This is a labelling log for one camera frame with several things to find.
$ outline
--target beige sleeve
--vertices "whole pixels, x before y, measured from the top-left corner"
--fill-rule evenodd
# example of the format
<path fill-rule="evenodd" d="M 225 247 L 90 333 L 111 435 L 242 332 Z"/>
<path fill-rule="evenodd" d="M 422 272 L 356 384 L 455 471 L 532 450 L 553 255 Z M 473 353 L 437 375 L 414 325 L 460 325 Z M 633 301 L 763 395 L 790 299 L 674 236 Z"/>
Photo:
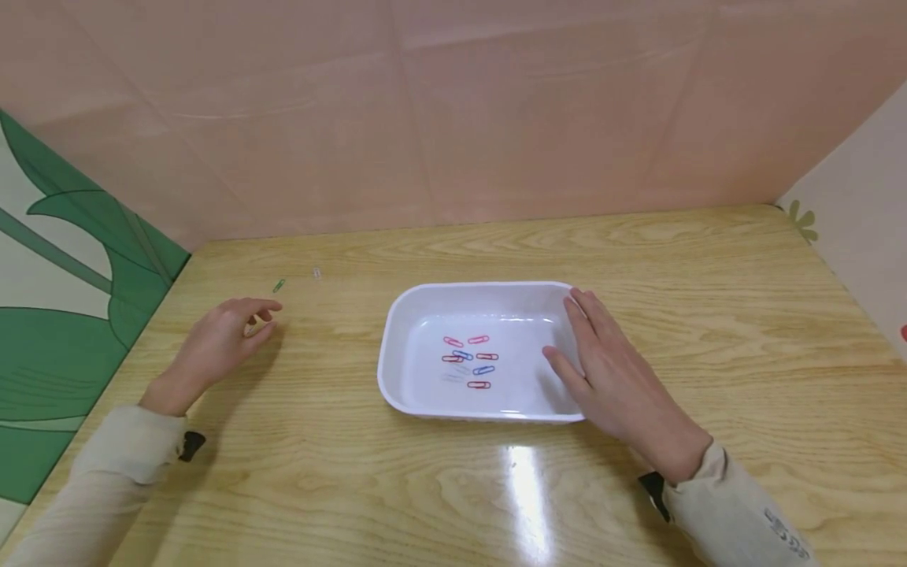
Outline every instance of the beige sleeve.
<path fill-rule="evenodd" d="M 6 567 L 107 565 L 154 485 L 180 455 L 185 417 L 118 407 L 75 458 L 69 482 Z"/>
<path fill-rule="evenodd" d="M 713 442 L 689 481 L 662 493 L 698 557 L 714 567 L 818 567 L 772 497 Z"/>

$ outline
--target pink wall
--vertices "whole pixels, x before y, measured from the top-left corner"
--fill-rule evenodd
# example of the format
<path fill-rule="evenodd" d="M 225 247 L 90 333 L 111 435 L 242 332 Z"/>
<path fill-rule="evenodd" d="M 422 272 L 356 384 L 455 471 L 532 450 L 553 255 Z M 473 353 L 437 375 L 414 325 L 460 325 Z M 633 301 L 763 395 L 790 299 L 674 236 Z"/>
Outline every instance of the pink wall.
<path fill-rule="evenodd" d="M 0 105 L 173 238 L 771 201 L 904 0 L 4 0 Z"/>

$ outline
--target wood grain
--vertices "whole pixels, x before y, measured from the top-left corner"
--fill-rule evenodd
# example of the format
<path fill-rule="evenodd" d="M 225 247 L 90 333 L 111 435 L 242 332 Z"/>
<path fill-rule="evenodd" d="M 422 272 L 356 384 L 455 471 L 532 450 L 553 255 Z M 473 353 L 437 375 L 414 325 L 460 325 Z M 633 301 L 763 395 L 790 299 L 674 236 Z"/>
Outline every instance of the wood grain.
<path fill-rule="evenodd" d="M 313 276 L 313 269 L 321 277 Z M 283 333 L 191 414 L 118 565 L 695 565 L 588 424 L 399 414 L 375 364 L 391 302 L 425 282 L 594 288 L 678 401 L 779 501 L 824 565 L 907 564 L 907 372 L 770 207 L 206 245 L 57 465 L 134 403 L 224 298 L 284 302 Z"/>

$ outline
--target hand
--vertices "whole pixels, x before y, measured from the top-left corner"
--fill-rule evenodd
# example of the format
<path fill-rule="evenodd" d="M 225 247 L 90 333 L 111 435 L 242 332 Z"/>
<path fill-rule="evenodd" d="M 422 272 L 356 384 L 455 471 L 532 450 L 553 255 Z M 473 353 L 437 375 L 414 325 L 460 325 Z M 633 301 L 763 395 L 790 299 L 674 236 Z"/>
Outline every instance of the hand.
<path fill-rule="evenodd" d="M 671 398 L 595 294 L 574 288 L 571 296 L 564 307 L 583 372 L 557 348 L 545 347 L 551 368 L 601 431 L 630 445 L 668 482 L 689 480 L 711 436 Z"/>
<path fill-rule="evenodd" d="M 271 311 L 282 305 L 271 299 L 228 299 L 199 320 L 170 367 L 148 386 L 139 406 L 162 415 L 186 415 L 205 391 L 217 384 L 274 333 Z M 254 335 L 246 325 L 258 316 L 267 324 Z"/>

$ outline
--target finger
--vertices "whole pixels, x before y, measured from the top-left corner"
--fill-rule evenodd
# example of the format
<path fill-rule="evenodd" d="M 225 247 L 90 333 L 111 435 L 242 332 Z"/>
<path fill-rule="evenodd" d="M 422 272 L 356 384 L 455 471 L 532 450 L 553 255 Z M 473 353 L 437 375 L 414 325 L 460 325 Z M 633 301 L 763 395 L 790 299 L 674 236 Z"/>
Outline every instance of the finger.
<path fill-rule="evenodd" d="M 591 291 L 583 293 L 576 288 L 570 290 L 571 297 L 580 305 L 586 318 L 592 324 L 596 336 L 600 339 L 620 334 L 620 326 L 610 315 L 605 305 Z"/>
<path fill-rule="evenodd" d="M 262 317 L 261 313 L 263 311 L 280 311 L 283 306 L 274 299 L 243 298 L 237 300 L 237 302 L 234 303 L 231 308 L 235 309 L 242 316 L 242 318 L 245 319 L 252 317 L 255 314 L 258 314 L 260 317 Z"/>
<path fill-rule="evenodd" d="M 265 344 L 265 341 L 271 338 L 271 335 L 274 334 L 274 329 L 277 328 L 277 326 L 278 324 L 275 322 L 267 323 L 254 335 L 246 337 L 246 339 L 242 342 L 242 347 L 246 350 L 246 354 L 251 355 L 259 348 L 261 348 L 261 346 Z"/>
<path fill-rule="evenodd" d="M 576 337 L 578 346 L 580 348 L 594 347 L 599 342 L 599 339 L 592 329 L 592 324 L 582 314 L 580 308 L 570 298 L 564 298 L 564 308 L 567 309 L 567 318 L 570 320 L 573 336 Z"/>
<path fill-rule="evenodd" d="M 580 371 L 560 350 L 555 347 L 545 347 L 541 350 L 541 353 L 548 359 L 551 370 L 554 370 L 554 374 L 558 375 L 558 378 L 567 387 L 567 391 L 570 392 L 576 403 L 579 403 L 582 398 L 589 395 L 592 391 L 589 382 L 586 381 L 586 378 L 580 374 Z"/>
<path fill-rule="evenodd" d="M 582 370 L 586 376 L 595 375 L 600 370 L 595 351 L 600 348 L 601 341 L 592 330 L 592 324 L 572 299 L 564 298 L 564 307 L 567 309 L 567 318 L 570 320 L 573 336 L 576 337 L 576 348 L 580 355 Z"/>

